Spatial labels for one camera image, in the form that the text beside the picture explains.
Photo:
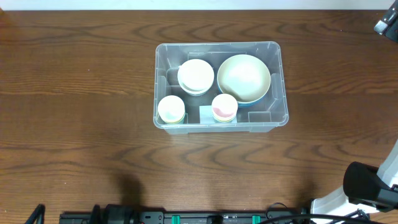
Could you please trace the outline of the beige bowl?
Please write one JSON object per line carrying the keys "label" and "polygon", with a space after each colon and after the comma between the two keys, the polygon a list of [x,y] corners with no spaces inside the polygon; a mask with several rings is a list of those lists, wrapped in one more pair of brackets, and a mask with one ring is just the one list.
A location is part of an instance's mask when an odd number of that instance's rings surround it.
{"label": "beige bowl", "polygon": [[265,63],[252,55],[239,54],[226,59],[217,72],[217,84],[239,90],[246,88],[244,99],[271,84],[271,73]]}

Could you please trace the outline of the dark blue bowl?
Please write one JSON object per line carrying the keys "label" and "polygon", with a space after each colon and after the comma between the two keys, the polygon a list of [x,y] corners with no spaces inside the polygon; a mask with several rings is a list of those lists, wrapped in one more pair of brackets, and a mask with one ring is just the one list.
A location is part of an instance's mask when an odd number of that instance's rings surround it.
{"label": "dark blue bowl", "polygon": [[246,100],[243,98],[246,88],[244,88],[244,90],[239,90],[239,87],[232,88],[229,86],[224,86],[220,83],[217,84],[217,87],[221,93],[229,94],[235,97],[239,107],[248,107],[260,102],[270,90],[271,85],[268,85],[268,87],[265,89],[256,90],[255,93],[253,95],[249,95]]}

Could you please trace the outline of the blue plastic cup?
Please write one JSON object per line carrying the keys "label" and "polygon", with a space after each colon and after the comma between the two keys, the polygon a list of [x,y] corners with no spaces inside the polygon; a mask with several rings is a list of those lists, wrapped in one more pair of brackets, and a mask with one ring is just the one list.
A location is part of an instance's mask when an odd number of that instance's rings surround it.
{"label": "blue plastic cup", "polygon": [[230,120],[218,120],[216,118],[213,118],[213,120],[214,120],[215,123],[237,123],[237,119],[236,118],[233,118],[233,119],[230,119]]}

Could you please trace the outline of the pink plastic cup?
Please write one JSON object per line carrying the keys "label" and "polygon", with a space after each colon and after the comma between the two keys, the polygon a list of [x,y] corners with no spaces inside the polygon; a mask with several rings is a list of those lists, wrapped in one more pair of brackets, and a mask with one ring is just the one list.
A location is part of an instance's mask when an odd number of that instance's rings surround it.
{"label": "pink plastic cup", "polygon": [[232,95],[223,93],[213,99],[211,109],[218,117],[229,118],[236,115],[238,102]]}

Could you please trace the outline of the white bowl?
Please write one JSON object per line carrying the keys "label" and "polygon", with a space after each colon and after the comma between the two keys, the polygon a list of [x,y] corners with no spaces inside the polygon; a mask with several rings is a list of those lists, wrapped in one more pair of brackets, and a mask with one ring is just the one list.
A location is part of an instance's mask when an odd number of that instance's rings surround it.
{"label": "white bowl", "polygon": [[200,59],[184,62],[178,69],[178,84],[188,93],[204,92],[211,88],[215,79],[212,66]]}

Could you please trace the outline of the cream plastic cup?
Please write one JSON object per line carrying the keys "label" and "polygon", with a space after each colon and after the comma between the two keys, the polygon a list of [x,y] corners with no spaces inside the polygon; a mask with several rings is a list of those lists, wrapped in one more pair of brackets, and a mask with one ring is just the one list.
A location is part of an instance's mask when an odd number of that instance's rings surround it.
{"label": "cream plastic cup", "polygon": [[159,116],[163,119],[179,120],[185,114],[185,104],[183,100],[175,95],[162,98],[157,108]]}

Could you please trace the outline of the yellow plastic cup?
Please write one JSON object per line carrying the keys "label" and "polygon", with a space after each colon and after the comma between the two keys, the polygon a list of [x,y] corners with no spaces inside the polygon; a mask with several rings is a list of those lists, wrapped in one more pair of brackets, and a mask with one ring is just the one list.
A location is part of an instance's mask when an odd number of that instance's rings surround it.
{"label": "yellow plastic cup", "polygon": [[233,115],[231,115],[231,116],[229,116],[229,117],[222,117],[222,116],[217,115],[217,114],[214,113],[214,112],[212,112],[212,115],[213,115],[213,118],[216,118],[216,119],[218,119],[218,120],[230,120],[230,119],[233,119],[233,118],[236,117],[236,114],[233,114]]}
{"label": "yellow plastic cup", "polygon": [[161,118],[161,120],[166,123],[166,124],[181,124],[184,122],[185,117],[180,118],[179,120],[176,119],[163,119]]}

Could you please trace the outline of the yellow bowl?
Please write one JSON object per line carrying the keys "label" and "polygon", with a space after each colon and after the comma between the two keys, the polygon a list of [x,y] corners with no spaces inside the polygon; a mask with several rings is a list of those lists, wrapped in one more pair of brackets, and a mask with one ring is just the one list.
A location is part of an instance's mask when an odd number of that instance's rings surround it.
{"label": "yellow bowl", "polygon": [[191,90],[191,89],[188,89],[184,84],[180,85],[180,87],[183,91],[185,91],[187,94],[192,95],[192,96],[202,96],[209,90],[209,88],[199,90],[199,91]]}

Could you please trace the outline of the green plastic cup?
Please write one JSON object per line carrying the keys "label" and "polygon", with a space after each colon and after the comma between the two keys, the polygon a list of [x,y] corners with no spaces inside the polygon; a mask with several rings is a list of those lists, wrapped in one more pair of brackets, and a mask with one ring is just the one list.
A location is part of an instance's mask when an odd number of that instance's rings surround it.
{"label": "green plastic cup", "polygon": [[184,114],[180,120],[163,120],[165,124],[183,124],[185,121],[186,114]]}

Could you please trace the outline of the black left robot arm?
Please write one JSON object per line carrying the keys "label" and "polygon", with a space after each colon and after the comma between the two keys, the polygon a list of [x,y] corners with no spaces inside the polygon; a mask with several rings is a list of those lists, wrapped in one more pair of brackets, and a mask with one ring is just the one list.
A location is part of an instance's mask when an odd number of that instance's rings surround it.
{"label": "black left robot arm", "polygon": [[138,224],[139,216],[131,207],[124,205],[107,205],[101,209],[95,205],[88,224]]}

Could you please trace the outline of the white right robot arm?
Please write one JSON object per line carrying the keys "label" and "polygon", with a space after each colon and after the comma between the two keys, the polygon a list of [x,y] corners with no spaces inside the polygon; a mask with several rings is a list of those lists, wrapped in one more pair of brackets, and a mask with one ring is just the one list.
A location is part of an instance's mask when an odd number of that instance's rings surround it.
{"label": "white right robot arm", "polygon": [[370,214],[397,210],[397,145],[379,166],[352,162],[343,185],[311,202],[309,223],[370,223]]}

